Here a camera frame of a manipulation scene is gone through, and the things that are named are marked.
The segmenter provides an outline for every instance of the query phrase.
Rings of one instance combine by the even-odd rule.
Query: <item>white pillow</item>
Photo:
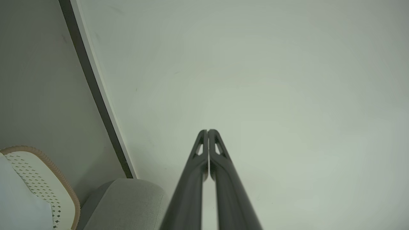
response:
[[[30,191],[2,153],[0,153],[0,229],[53,229],[51,205]]]

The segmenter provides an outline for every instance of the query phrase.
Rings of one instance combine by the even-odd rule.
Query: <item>gray upholstered furniture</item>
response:
[[[156,230],[167,205],[161,187],[145,180],[117,179],[87,199],[77,230]]]
[[[14,146],[0,150],[30,191],[51,205],[55,230],[156,230],[168,205],[163,189],[138,179],[100,186],[80,208],[75,192],[40,150]]]

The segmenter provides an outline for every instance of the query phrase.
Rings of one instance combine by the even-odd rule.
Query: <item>gray fabric cushion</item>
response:
[[[84,230],[157,230],[167,205],[161,187],[144,180],[117,179],[106,189]]]
[[[87,202],[85,202],[85,204],[81,207],[81,214],[76,230],[84,230],[85,225],[87,225],[88,220],[90,220],[106,190],[109,188],[109,186],[111,186],[113,182],[114,180],[101,185],[99,188],[92,192],[90,197],[88,197]]]

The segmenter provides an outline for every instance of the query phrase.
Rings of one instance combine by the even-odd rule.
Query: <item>dark trim strip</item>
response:
[[[111,118],[109,117],[105,103],[103,101],[101,92],[99,91],[97,80],[95,79],[94,72],[91,67],[90,60],[88,59],[87,51],[85,50],[84,42],[81,38],[81,34],[78,28],[78,24],[75,19],[74,11],[70,0],[58,0],[60,2],[61,10],[63,11],[65,22],[67,23],[68,30],[71,35],[72,42],[74,44],[76,53],[78,55],[79,62],[82,70],[84,71],[85,78],[87,79],[88,86],[90,87],[95,104],[97,104],[99,114],[108,132],[109,139],[117,154],[118,160],[121,163],[122,169],[125,172],[127,178],[133,178],[126,161],[124,151],[119,143],[118,136],[112,125]]]

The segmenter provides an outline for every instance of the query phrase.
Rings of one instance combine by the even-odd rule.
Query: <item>white fabric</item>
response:
[[[31,192],[51,204],[53,230],[70,229],[75,217],[74,202],[48,166],[25,151],[9,153],[6,158]]]
[[[34,195],[0,153],[0,229],[52,230],[51,205]]]

